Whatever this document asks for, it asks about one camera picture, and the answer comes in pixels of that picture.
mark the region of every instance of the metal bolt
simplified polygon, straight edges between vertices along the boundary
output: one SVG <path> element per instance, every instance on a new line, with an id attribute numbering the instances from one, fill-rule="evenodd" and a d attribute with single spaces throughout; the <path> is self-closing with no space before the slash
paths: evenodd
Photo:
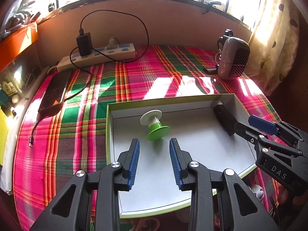
<path id="1" fill-rule="evenodd" d="M 118 161 L 114 161 L 113 163 L 111 163 L 112 167 L 119 167 L 121 165 L 121 163 L 119 163 Z"/>
<path id="2" fill-rule="evenodd" d="M 226 174 L 229 175 L 229 176 L 234 175 L 234 171 L 233 171 L 232 169 L 230 169 L 230 168 L 226 169 L 225 172 L 226 172 Z"/>
<path id="3" fill-rule="evenodd" d="M 197 161 L 191 161 L 190 162 L 190 166 L 191 167 L 198 167 L 199 166 L 199 163 Z"/>
<path id="4" fill-rule="evenodd" d="M 79 171 L 76 172 L 76 175 L 77 175 L 78 177 L 82 177 L 82 176 L 85 175 L 85 171 L 79 170 Z"/>

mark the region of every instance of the white power strip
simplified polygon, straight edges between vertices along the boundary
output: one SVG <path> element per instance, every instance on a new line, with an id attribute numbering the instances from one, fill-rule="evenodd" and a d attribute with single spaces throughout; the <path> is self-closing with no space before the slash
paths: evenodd
<path id="1" fill-rule="evenodd" d="M 132 43 L 117 45 L 116 49 L 107 49 L 107 47 L 102 47 L 98 48 L 97 50 L 118 61 L 134 59 L 136 56 L 135 47 Z M 73 54 L 72 61 L 76 66 L 82 68 L 86 66 L 109 62 L 112 60 L 93 50 L 92 53 L 87 56 L 80 56 L 79 53 Z M 75 68 L 76 67 L 70 62 L 69 56 L 63 57 L 57 65 L 57 69 L 59 72 Z"/>

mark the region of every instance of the spool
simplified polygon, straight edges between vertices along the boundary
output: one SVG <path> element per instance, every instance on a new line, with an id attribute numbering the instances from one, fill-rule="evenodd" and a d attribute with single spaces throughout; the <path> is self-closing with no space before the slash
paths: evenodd
<path id="1" fill-rule="evenodd" d="M 161 118 L 162 113 L 160 110 L 151 110 L 146 112 L 140 118 L 141 125 L 148 126 L 150 133 L 147 135 L 149 141 L 154 141 L 163 138 L 166 136 L 169 131 L 169 126 L 162 126 L 159 119 Z"/>

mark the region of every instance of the blue gripper pad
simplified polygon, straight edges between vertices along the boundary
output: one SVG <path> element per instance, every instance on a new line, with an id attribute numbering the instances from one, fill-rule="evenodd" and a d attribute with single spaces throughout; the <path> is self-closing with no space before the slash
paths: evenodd
<path id="1" fill-rule="evenodd" d="M 263 120 L 262 118 L 255 115 L 249 116 L 248 123 L 250 126 L 253 126 L 271 136 L 278 134 L 278 130 L 276 129 L 274 123 Z"/>
<path id="2" fill-rule="evenodd" d="M 135 183 L 139 154 L 140 154 L 140 141 L 137 140 L 135 144 L 135 148 L 134 148 L 134 153 L 131 159 L 131 163 L 129 165 L 129 175 L 128 175 L 128 182 L 127 182 L 127 187 L 129 190 L 131 190 L 131 187 Z"/>
<path id="3" fill-rule="evenodd" d="M 179 189 L 181 189 L 183 185 L 182 170 L 180 167 L 179 159 L 177 157 L 177 153 L 175 151 L 175 147 L 174 147 L 172 139 L 169 142 L 169 153 L 170 153 L 170 158 L 172 162 L 175 182 L 179 186 Z"/>

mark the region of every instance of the striped tablecloth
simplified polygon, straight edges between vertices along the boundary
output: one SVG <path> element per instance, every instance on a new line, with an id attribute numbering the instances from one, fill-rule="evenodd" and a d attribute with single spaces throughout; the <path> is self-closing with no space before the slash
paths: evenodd
<path id="1" fill-rule="evenodd" d="M 136 46 L 137 55 L 144 49 L 144 46 Z M 217 76 L 207 77 L 202 72 L 204 67 L 215 66 L 214 55 L 214 52 L 190 47 L 152 45 L 138 61 L 88 67 L 93 73 L 90 86 L 66 101 L 56 116 L 44 119 L 38 125 L 31 149 L 28 147 L 29 137 L 40 100 L 52 77 L 48 76 L 27 111 L 15 152 L 13 193 L 23 229 L 29 230 L 76 171 L 93 172 L 106 165 L 108 103 L 235 93 L 249 114 L 277 121 L 279 117 L 272 105 L 245 75 L 226 82 Z M 67 97 L 79 91 L 88 79 L 88 74 L 75 70 Z M 263 204 L 269 210 L 268 196 L 277 198 L 278 183 L 259 169 L 249 177 L 252 184 L 259 184 L 265 189 Z"/>

